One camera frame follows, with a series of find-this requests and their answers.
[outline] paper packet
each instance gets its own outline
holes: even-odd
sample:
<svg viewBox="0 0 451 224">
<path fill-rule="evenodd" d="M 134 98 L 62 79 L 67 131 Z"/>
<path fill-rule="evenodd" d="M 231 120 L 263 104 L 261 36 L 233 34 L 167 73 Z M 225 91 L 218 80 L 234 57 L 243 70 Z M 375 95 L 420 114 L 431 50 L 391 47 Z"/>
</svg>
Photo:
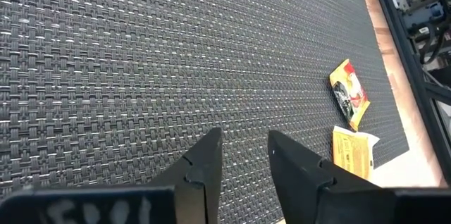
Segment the paper packet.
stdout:
<svg viewBox="0 0 451 224">
<path fill-rule="evenodd" d="M 373 146 L 379 138 L 365 132 L 351 132 L 335 126 L 332 149 L 335 165 L 361 177 L 371 179 L 373 172 Z"/>
<path fill-rule="evenodd" d="M 370 102 L 360 85 L 354 67 L 347 59 L 330 74 L 330 84 L 351 128 L 359 129 L 360 120 Z"/>
</svg>

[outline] food wrapper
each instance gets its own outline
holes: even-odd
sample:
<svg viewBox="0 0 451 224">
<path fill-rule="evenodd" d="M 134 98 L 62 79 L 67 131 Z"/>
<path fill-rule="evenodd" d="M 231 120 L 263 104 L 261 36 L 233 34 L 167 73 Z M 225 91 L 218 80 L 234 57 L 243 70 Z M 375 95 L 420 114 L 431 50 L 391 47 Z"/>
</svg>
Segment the food wrapper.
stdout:
<svg viewBox="0 0 451 224">
<path fill-rule="evenodd" d="M 330 74 L 330 84 L 351 128 L 357 131 L 370 102 L 349 59 Z"/>
<path fill-rule="evenodd" d="M 333 128 L 332 148 L 335 165 L 365 180 L 373 172 L 373 146 L 379 138 L 365 132 L 351 132 L 341 127 Z"/>
</svg>

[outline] metal frame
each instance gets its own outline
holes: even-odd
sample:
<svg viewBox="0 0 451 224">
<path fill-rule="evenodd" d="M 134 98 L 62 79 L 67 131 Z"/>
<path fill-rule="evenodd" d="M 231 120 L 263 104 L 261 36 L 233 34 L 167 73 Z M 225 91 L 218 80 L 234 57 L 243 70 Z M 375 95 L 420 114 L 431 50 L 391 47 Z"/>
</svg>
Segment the metal frame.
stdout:
<svg viewBox="0 0 451 224">
<path fill-rule="evenodd" d="M 451 138 L 447 133 L 447 125 L 440 116 L 437 101 L 445 100 L 441 91 L 437 92 L 436 88 L 432 88 L 430 83 L 426 83 L 424 73 L 419 62 L 419 57 L 407 38 L 404 24 L 400 19 L 400 14 L 393 5 L 392 0 L 379 0 L 385 14 L 385 18 L 390 28 L 393 41 L 395 42 L 397 51 L 407 79 L 410 82 L 416 104 L 423 118 L 426 131 L 431 139 L 434 152 L 437 156 L 443 176 L 448 184 L 451 185 Z"/>
</svg>

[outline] gray woven mat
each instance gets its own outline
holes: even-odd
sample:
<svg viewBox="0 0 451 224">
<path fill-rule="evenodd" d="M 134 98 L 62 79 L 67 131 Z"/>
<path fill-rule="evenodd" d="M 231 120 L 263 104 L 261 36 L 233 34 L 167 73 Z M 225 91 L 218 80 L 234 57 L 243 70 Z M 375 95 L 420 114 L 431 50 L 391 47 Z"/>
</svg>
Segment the gray woven mat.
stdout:
<svg viewBox="0 0 451 224">
<path fill-rule="evenodd" d="M 278 220 L 266 134 L 330 158 L 346 58 L 379 166 L 408 146 L 364 0 L 0 0 L 0 197 L 147 182 L 220 126 L 221 221 Z"/>
</svg>

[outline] yellow snack bag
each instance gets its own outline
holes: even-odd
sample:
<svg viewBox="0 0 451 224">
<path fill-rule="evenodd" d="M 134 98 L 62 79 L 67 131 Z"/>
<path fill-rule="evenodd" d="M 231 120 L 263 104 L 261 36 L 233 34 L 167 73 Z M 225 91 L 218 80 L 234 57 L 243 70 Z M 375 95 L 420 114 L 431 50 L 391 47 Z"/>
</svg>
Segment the yellow snack bag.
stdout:
<svg viewBox="0 0 451 224">
<path fill-rule="evenodd" d="M 330 84 L 341 110 L 349 121 L 351 128 L 359 129 L 360 120 L 370 102 L 360 85 L 354 67 L 347 59 L 330 74 Z"/>
<path fill-rule="evenodd" d="M 365 132 L 333 128 L 332 148 L 335 165 L 370 180 L 373 172 L 373 146 L 379 138 Z"/>
</svg>

